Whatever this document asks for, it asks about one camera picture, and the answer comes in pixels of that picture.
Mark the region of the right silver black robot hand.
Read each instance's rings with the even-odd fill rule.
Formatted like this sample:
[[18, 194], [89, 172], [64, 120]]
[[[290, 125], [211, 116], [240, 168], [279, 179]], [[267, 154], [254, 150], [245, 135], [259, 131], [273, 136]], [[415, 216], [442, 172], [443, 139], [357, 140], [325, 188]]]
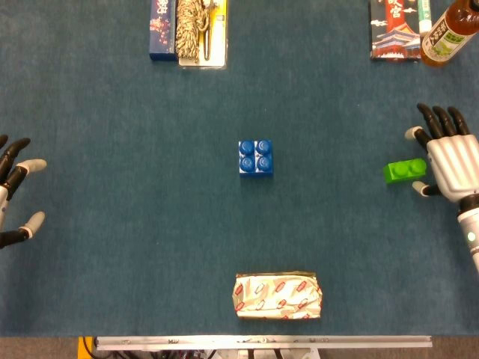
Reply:
[[408, 129], [405, 138], [417, 141], [427, 153], [436, 184], [414, 181], [412, 187], [423, 197], [441, 195], [452, 203], [466, 197], [478, 200], [478, 140], [455, 107], [429, 108], [417, 104], [428, 127]]

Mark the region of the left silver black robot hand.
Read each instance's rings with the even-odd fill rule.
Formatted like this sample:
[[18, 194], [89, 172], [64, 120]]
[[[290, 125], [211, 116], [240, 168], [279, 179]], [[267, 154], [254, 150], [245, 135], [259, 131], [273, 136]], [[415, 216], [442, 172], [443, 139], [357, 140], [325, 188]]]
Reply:
[[[44, 159], [30, 159], [19, 162], [13, 167], [14, 160], [19, 152], [31, 142], [30, 138], [21, 138], [14, 141], [1, 154], [1, 228], [4, 226], [8, 205], [23, 180], [32, 173], [42, 171], [47, 162]], [[1, 230], [1, 249], [32, 239], [41, 228], [46, 215], [39, 211], [16, 230]]]

